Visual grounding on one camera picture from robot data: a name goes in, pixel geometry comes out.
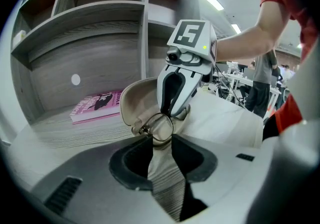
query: white object on shelf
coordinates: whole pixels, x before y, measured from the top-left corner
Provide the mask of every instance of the white object on shelf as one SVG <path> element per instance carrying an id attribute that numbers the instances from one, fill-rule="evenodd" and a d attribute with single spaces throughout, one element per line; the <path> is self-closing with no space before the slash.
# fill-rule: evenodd
<path id="1" fill-rule="evenodd" d="M 21 42 L 22 39 L 26 37 L 26 31 L 20 30 L 12 40 L 12 48 L 16 47 L 18 43 Z"/>

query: book cover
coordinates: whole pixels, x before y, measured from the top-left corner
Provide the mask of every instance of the book cover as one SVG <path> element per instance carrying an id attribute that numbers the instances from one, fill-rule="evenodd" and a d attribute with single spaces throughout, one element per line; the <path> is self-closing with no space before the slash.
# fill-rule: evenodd
<path id="1" fill-rule="evenodd" d="M 120 112 L 122 90 L 86 96 L 70 113 L 73 122 L 95 119 Z"/>

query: forearm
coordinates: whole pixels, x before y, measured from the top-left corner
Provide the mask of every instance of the forearm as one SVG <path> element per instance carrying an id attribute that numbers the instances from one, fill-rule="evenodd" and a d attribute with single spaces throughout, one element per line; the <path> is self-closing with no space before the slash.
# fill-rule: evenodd
<path id="1" fill-rule="evenodd" d="M 217 43 L 217 61 L 252 59 L 270 51 L 275 41 L 259 26 L 247 29 L 241 34 L 219 40 Z"/>

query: eyeglasses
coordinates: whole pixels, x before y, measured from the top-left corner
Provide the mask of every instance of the eyeglasses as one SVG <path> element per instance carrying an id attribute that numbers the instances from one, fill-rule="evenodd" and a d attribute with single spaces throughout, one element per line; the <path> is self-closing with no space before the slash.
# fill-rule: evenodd
<path id="1" fill-rule="evenodd" d="M 165 143 L 174 133 L 174 125 L 166 114 L 156 113 L 145 122 L 138 132 L 141 135 L 143 133 L 152 135 L 156 141 Z"/>

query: person in gray shirt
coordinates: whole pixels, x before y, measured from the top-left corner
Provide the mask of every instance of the person in gray shirt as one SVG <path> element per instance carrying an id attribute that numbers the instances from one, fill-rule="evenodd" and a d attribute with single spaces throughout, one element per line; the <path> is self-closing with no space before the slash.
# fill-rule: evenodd
<path id="1" fill-rule="evenodd" d="M 277 58 L 274 50 L 255 58 L 253 86 L 246 99 L 245 107 L 262 118 L 268 109 L 272 69 L 276 68 Z"/>

